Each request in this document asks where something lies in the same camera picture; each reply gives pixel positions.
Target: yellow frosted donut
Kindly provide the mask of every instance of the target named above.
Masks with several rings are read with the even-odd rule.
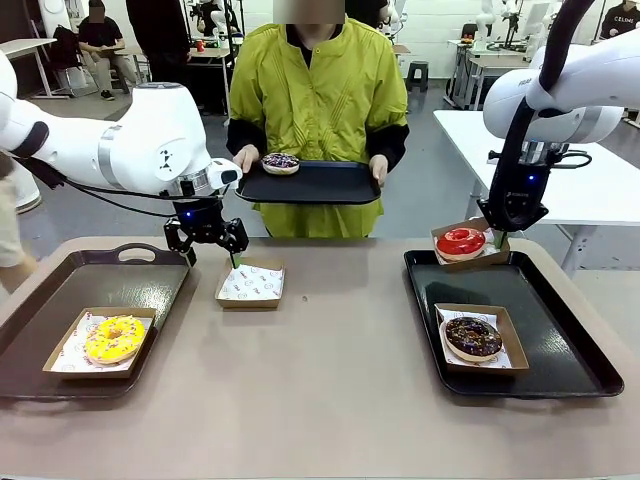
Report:
[[[85,350],[92,362],[121,362],[135,354],[144,339],[144,326],[131,316],[113,317],[98,325],[87,337]]]

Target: person's right hand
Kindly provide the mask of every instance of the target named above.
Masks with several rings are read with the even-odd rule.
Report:
[[[233,157],[233,163],[242,169],[242,173],[249,173],[251,165],[260,160],[260,152],[253,145],[247,145]]]

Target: black stool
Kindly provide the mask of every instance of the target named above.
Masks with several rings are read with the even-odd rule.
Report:
[[[420,78],[416,79],[416,72],[420,72]],[[429,82],[429,62],[411,62],[409,65],[409,75],[407,75],[407,90],[413,90],[413,87],[420,87],[421,92],[426,92]]]

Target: chocolate frosted donut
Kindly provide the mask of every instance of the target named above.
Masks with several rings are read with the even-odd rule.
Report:
[[[447,346],[468,362],[486,362],[502,349],[502,337],[487,322],[473,317],[449,320],[445,326]]]
[[[262,159],[262,167],[273,175],[291,175],[300,168],[300,161],[286,153],[270,153]]]

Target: man sitting on chair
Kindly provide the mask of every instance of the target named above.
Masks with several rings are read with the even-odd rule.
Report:
[[[102,0],[89,0],[89,16],[78,27],[78,42],[87,68],[96,78],[100,95],[105,100],[114,100],[111,93],[110,69],[116,67],[133,85],[137,83],[129,62],[115,54],[115,50],[124,48],[124,39],[113,19],[105,16]]]

